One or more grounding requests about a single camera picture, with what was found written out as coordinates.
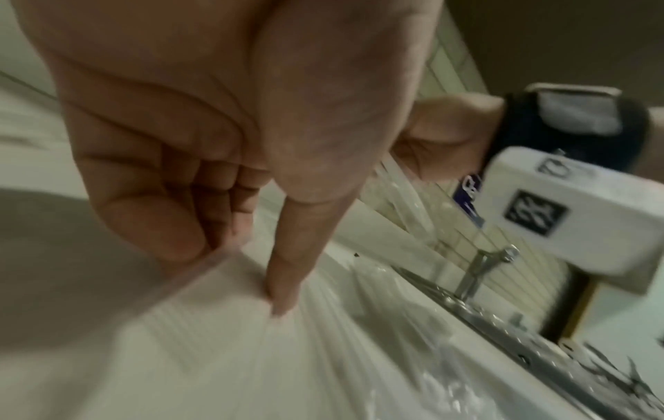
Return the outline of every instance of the sink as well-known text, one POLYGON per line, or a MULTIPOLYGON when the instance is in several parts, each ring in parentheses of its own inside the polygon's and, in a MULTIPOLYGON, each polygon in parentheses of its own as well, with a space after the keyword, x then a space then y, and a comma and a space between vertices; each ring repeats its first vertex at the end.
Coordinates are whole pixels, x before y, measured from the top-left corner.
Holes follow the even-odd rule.
POLYGON ((449 291, 403 269, 395 271, 440 307, 483 336, 592 419, 655 419, 637 401, 598 378, 574 360, 552 351, 537 334, 523 331, 489 311, 467 304, 449 291))

